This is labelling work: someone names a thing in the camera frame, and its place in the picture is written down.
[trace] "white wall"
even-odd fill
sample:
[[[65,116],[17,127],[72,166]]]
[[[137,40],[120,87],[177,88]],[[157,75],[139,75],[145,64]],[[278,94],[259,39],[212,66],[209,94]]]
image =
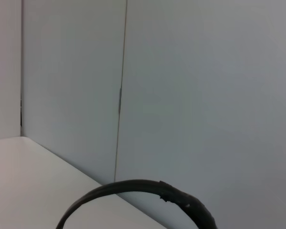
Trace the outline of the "white wall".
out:
[[[21,0],[0,0],[0,138],[20,135]]]
[[[128,1],[124,64],[117,180],[168,182],[220,229],[286,229],[286,0]]]
[[[99,182],[115,169],[125,0],[24,0],[24,135]]]

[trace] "white table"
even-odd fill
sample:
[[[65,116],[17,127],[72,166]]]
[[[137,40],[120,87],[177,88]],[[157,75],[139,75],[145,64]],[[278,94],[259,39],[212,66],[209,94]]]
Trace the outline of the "white table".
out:
[[[54,229],[99,184],[29,138],[0,140],[0,229]],[[81,206],[65,229],[163,229],[116,195]]]

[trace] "table surface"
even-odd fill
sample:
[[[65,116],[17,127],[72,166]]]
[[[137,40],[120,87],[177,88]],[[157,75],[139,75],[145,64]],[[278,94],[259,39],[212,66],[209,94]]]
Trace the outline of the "table surface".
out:
[[[54,229],[78,198],[100,186],[26,137],[0,140],[0,229]],[[64,229],[164,229],[116,195],[76,210]]]

